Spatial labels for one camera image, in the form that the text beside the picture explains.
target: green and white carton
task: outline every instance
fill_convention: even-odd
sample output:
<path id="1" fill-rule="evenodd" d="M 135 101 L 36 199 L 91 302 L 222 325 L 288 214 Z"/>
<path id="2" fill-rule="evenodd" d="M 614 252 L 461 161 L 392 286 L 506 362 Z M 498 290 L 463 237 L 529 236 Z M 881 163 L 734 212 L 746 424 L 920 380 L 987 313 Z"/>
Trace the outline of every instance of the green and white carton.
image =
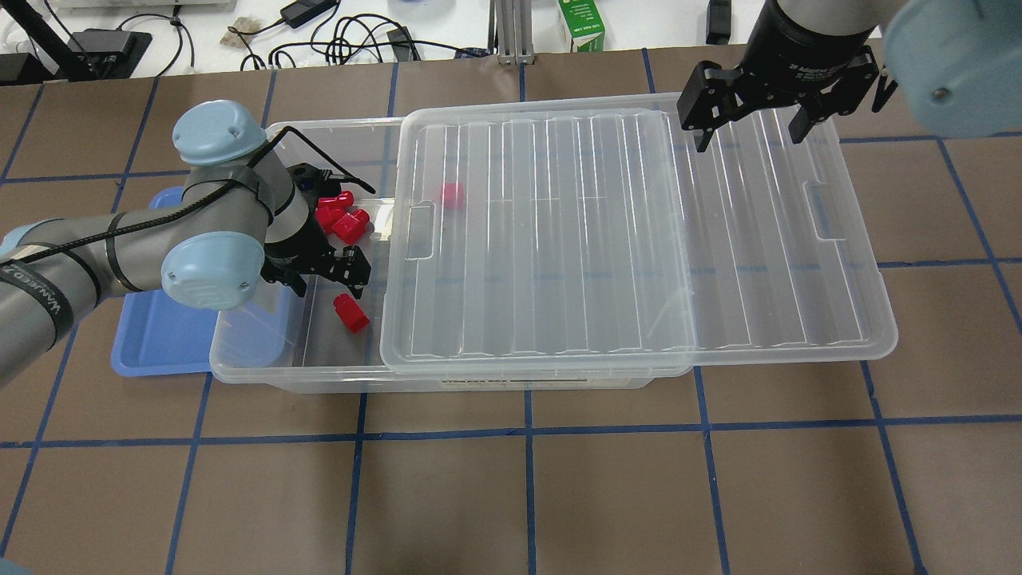
<path id="1" fill-rule="evenodd" d="M 572 52 L 602 52 L 607 29 L 596 0 L 558 0 L 564 41 Z"/>

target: plastic lid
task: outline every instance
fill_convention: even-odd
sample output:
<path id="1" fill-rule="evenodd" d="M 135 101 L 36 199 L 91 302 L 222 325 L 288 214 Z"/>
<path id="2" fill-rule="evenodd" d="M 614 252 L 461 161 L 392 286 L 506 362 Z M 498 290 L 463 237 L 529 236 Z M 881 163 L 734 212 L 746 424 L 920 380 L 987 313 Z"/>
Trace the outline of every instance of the plastic lid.
<path id="1" fill-rule="evenodd" d="M 383 362 L 439 377 L 688 370 L 672 157 L 663 114 L 649 109 L 409 115 Z"/>

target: power adapter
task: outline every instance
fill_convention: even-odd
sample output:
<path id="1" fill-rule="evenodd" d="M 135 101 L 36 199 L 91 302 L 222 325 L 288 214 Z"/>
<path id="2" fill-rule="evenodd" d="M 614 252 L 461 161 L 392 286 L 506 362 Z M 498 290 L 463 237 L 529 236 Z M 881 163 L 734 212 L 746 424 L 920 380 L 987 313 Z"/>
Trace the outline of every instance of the power adapter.
<path id="1" fill-rule="evenodd" d="M 299 28 L 309 20 L 337 5 L 338 0 L 297 0 L 280 9 L 287 26 Z"/>

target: black metal bar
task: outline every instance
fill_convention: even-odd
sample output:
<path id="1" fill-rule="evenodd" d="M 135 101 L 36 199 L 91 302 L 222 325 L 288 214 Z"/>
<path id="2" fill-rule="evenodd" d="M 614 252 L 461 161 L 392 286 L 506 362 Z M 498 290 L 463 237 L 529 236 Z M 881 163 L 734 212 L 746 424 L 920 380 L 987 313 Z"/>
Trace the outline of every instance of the black metal bar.
<path id="1" fill-rule="evenodd" d="M 14 18 L 40 49 L 53 58 L 67 80 L 82 82 L 97 79 L 96 74 L 47 26 L 43 16 L 29 5 L 28 0 L 0 0 L 0 6 L 7 10 L 10 17 Z"/>

